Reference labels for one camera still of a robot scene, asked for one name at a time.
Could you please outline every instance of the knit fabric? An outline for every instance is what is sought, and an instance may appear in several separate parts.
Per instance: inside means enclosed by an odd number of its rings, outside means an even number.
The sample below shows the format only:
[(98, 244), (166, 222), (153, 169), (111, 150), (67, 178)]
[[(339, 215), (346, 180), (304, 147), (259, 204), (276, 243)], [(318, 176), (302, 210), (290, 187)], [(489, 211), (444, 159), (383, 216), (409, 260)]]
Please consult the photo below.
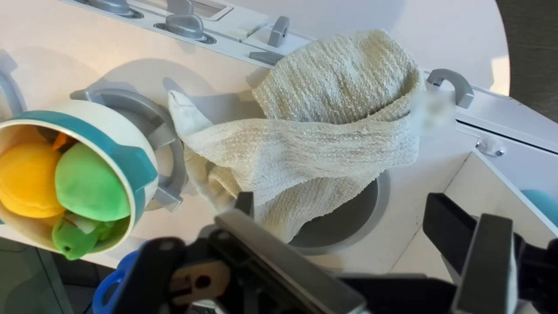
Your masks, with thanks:
[(334, 37), (280, 61), (254, 91), (268, 119), (214, 126), (180, 93), (170, 110), (191, 182), (219, 210), (255, 194), (255, 220), (283, 241), (412, 164), (449, 101), (426, 94), (414, 59), (384, 32)]

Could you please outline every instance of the yellow dryer ball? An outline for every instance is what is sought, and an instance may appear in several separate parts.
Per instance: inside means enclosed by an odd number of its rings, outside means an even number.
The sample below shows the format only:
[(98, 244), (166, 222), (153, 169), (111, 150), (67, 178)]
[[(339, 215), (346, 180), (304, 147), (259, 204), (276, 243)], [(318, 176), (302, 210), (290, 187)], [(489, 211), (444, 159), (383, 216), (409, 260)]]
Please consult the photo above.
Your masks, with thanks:
[(50, 143), (17, 145), (0, 155), (0, 201), (29, 218), (51, 218), (65, 208), (57, 199), (55, 173), (60, 152)]

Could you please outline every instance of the textured cloth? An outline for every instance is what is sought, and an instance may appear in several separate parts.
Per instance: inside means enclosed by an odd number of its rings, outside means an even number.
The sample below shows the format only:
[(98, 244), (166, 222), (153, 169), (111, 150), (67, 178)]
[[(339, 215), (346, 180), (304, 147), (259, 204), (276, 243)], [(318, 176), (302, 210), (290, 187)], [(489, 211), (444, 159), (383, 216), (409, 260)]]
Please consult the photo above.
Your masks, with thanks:
[(268, 119), (214, 126), (180, 93), (170, 110), (191, 182), (219, 210), (255, 194), (255, 220), (283, 241), (412, 164), (447, 101), (426, 94), (414, 59), (384, 32), (313, 42), (254, 91)]

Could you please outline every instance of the blue object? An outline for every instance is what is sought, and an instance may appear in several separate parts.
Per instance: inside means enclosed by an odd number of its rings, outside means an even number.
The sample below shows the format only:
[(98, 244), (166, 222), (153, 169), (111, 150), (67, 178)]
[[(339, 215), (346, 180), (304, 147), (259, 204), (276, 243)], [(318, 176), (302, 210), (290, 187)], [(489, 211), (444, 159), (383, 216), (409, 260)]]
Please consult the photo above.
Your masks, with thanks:
[(98, 290), (93, 295), (93, 312), (95, 314), (114, 314), (118, 295), (121, 295), (121, 285), (125, 283), (128, 272), (139, 260), (139, 251), (126, 255), (118, 271), (104, 279)]
[(522, 190), (522, 194), (558, 227), (558, 197), (550, 196), (545, 190)]

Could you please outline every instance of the cream fabric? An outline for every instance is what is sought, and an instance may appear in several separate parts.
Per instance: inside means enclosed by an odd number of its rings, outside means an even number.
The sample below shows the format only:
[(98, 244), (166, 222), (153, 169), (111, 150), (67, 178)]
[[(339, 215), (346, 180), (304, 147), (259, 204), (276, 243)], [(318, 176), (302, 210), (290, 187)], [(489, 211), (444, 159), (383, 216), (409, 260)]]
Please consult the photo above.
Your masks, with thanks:
[(383, 171), (412, 164), (423, 129), (451, 107), (426, 94), (423, 72), (384, 32), (309, 44), (254, 96), (268, 119), (214, 126), (180, 93), (170, 110), (198, 190), (219, 211), (255, 192), (255, 220), (287, 243)]

